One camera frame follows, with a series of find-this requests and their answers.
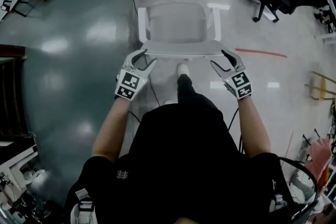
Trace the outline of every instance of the black pants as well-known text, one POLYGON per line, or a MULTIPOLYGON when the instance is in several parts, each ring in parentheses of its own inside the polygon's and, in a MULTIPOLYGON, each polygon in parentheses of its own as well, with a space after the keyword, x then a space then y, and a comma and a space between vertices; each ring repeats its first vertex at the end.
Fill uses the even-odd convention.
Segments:
POLYGON ((195 92, 191 79, 185 74, 177 80, 177 99, 179 103, 208 105, 217 109, 207 97, 195 92))

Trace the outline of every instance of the white floor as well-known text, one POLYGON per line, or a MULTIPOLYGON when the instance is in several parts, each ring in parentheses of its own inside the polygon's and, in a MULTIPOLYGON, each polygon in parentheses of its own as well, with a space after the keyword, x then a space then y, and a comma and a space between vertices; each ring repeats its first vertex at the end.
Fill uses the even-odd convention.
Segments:
MULTIPOLYGON (((313 8, 299 7, 292 15, 278 12, 280 21, 274 24, 266 16, 254 23, 252 17, 258 12, 259 4, 249 0, 141 0, 141 6, 167 2, 199 3, 207 13, 208 3, 225 5, 226 9, 221 10, 222 43, 227 49, 263 50, 287 56, 239 52, 253 82, 253 100, 270 136, 274 153, 285 156, 289 146, 287 157, 296 159, 303 134, 315 140, 313 130, 316 128, 321 136, 326 135, 331 124, 331 101, 309 99, 304 84, 309 83, 312 70, 336 79, 336 67, 333 65, 336 51, 333 45, 315 41, 314 35, 323 34, 324 27, 314 19, 313 8)), ((159 59, 152 71, 152 83, 161 105, 165 100, 177 101, 176 67, 182 61, 159 59)), ((212 88, 221 80, 209 61, 209 58, 201 58, 187 62, 190 77, 195 90, 217 105, 229 125, 237 109, 237 101, 225 89, 212 88)), ((224 57, 217 57, 216 61, 229 67, 224 57)), ((329 90, 335 90, 335 85, 328 86, 329 90)), ((134 103, 134 109, 141 117, 155 107, 153 93, 146 86, 134 103)), ((238 143, 239 117, 235 118, 230 133, 238 143)))

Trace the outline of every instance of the forearm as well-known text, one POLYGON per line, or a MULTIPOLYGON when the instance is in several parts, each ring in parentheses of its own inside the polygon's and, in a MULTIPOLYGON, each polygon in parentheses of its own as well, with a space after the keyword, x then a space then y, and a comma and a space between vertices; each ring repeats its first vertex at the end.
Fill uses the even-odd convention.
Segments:
POLYGON ((118 159, 124 140, 131 101, 117 98, 93 144, 92 156, 103 156, 114 162, 118 159))
POLYGON ((248 157, 270 152, 270 141, 259 113, 251 99, 247 96, 238 100, 240 131, 243 146, 248 157))

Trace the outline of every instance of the black t-shirt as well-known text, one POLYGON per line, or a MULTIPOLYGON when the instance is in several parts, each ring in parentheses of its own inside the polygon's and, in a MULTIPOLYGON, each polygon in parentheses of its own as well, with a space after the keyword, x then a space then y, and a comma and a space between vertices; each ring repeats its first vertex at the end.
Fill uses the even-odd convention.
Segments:
POLYGON ((251 159, 238 152, 221 111, 170 104, 144 115, 129 154, 112 163, 89 159, 71 188, 85 188, 101 223, 198 223, 261 221, 269 211, 274 174, 283 177, 276 155, 251 159))

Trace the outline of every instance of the floor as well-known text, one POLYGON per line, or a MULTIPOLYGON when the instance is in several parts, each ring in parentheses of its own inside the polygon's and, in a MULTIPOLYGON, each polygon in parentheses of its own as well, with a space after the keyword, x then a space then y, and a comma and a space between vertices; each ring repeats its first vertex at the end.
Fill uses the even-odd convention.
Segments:
MULTIPOLYGON (((291 16, 279 14, 280 21, 274 24, 265 16, 254 23, 251 18, 259 6, 249 0, 137 2, 145 7, 166 2, 199 3, 207 14, 209 3, 225 5, 221 10, 225 48, 287 56, 239 52, 253 82, 253 100, 270 136, 272 151, 280 156, 288 151, 287 157, 296 159, 303 134, 315 139, 314 128, 321 135, 327 133, 330 102, 309 99, 303 85, 310 81, 312 70, 335 78, 336 52, 332 45, 315 41, 314 35, 323 33, 323 27, 314 19, 311 7, 299 7, 291 16)), ((132 15, 131 0, 49 0, 38 4, 25 19, 14 14, 0 24, 0 43, 28 47, 24 105, 29 129, 36 134, 41 165, 48 170, 39 189, 48 199, 64 203, 90 156, 92 143, 113 103, 115 76, 136 44, 132 15)), ((214 60, 229 66, 224 57, 214 60)), ((161 105, 166 100, 177 101, 176 67, 182 61, 160 58, 151 73, 161 105)), ((209 61, 200 58, 186 63, 195 90, 211 99, 229 124, 237 101, 218 87, 220 78, 209 61)), ((147 85, 133 102, 132 111, 141 118, 155 107, 147 85)), ((137 128, 134 118, 129 121, 122 154, 127 152, 137 128)), ((230 132, 238 142, 238 117, 230 132)))
MULTIPOLYGON (((280 21, 274 24, 263 16, 254 23, 252 17, 259 10, 259 4, 249 0, 141 0, 141 6, 151 7, 167 2, 193 2, 201 4, 209 13, 208 4, 223 5, 221 10, 222 43, 226 49, 235 48, 263 50, 286 55, 287 58, 238 52, 241 56, 254 91, 253 100, 271 139, 272 151, 279 156, 296 159, 302 145, 302 135, 316 140, 313 130, 325 136, 330 124, 329 107, 331 101, 314 101, 308 98, 304 87, 312 78, 310 71, 317 71, 335 78, 333 62, 336 50, 332 45, 317 42, 314 35, 324 33, 313 16, 311 7, 299 7, 291 15, 278 13, 280 21)), ((223 88, 218 88, 220 78, 211 68, 211 58, 194 59, 185 62, 190 69, 197 92, 212 100, 222 111, 224 120, 230 123, 237 109, 235 98, 223 88)), ((224 57, 213 58, 229 68, 224 57)), ((151 73, 154 89, 161 104, 165 100, 177 101, 176 67, 180 60, 159 59, 151 73)), ((140 111, 146 106, 156 107, 151 89, 139 98, 140 111)), ((231 131, 238 144, 240 136, 239 117, 236 117, 231 131)), ((283 167, 286 176, 290 169, 283 167)))

